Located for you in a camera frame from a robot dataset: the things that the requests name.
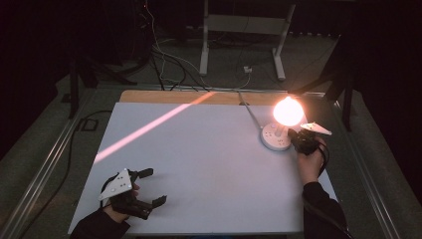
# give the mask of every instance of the person's right hand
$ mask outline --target person's right hand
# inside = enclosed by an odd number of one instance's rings
[[[316,137],[321,144],[319,145],[322,151],[324,150],[325,142],[322,138]],[[302,184],[315,182],[318,179],[319,170],[323,164],[323,157],[319,150],[315,150],[310,155],[306,156],[304,153],[298,152],[298,168]]]

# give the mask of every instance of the lit lamp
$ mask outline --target lit lamp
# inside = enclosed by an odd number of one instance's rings
[[[301,121],[304,110],[296,100],[286,97],[276,104],[273,115],[278,123],[267,124],[261,132],[261,140],[271,150],[286,150],[291,145],[289,127]]]

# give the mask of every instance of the gray floor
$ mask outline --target gray floor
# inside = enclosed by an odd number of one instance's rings
[[[266,38],[265,41],[249,47],[217,48],[217,45],[211,43],[208,76],[201,79],[191,65],[180,60],[199,84],[188,77],[183,82],[186,85],[176,86],[174,91],[202,90],[198,85],[206,86],[212,91],[232,91],[241,87],[244,91],[292,90],[318,77],[335,46],[335,40],[330,38],[289,36],[282,52],[287,79],[280,82],[277,80],[271,56],[271,48],[277,43],[277,37]],[[188,40],[185,43],[162,40],[159,48],[199,68],[201,40]],[[155,60],[159,67],[162,66],[161,57]],[[169,88],[183,79],[183,73],[180,68],[166,60],[162,77]],[[244,66],[252,66],[250,75],[243,73]],[[138,85],[123,86],[100,76],[101,81],[96,89],[82,89],[82,106],[77,119],[97,111],[111,111],[120,94],[126,89],[159,90],[156,73],[150,64],[127,77]],[[324,93],[329,84],[318,86],[312,92]],[[69,91],[69,77],[58,82],[58,89],[59,95],[56,99],[0,161],[2,230],[10,230],[16,226],[7,224],[10,218],[16,218],[12,215],[14,211],[22,215],[21,222],[25,222],[17,225],[16,231],[26,228],[66,173],[71,143],[56,143],[58,139],[68,138],[62,133],[69,132],[75,126],[75,122],[68,119],[70,106],[61,103],[61,98]],[[336,118],[323,117],[338,115],[338,110],[333,104],[325,102],[317,105],[317,109],[311,111],[308,117],[332,125],[333,130],[340,132],[328,140],[333,160],[327,171],[344,207],[351,232],[356,238],[422,238],[421,206],[406,184],[360,94],[354,92],[353,95],[352,132],[341,128]],[[96,131],[75,133],[69,176],[57,196],[29,227],[24,238],[69,237],[68,228],[106,129],[109,114],[97,114],[95,119],[100,123]],[[45,161],[50,162],[49,180],[37,190],[31,191],[31,195],[38,197],[38,200],[29,205],[32,210],[23,210],[19,201],[25,198],[28,186]],[[288,237],[302,238],[302,235]]]

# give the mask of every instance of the black sleeve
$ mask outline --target black sleeve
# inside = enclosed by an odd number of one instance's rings
[[[304,186],[305,238],[351,238],[341,206],[318,182]]]
[[[71,234],[71,239],[117,239],[129,229],[126,222],[113,221],[101,209],[82,219]]]

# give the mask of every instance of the white tracking plate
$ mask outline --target white tracking plate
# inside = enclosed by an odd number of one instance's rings
[[[125,168],[118,176],[108,184],[103,193],[99,196],[99,200],[104,200],[131,190],[130,176]]]
[[[310,123],[303,123],[301,124],[301,127],[310,131],[320,132],[327,135],[332,135],[332,132],[323,128],[316,122],[310,122]]]

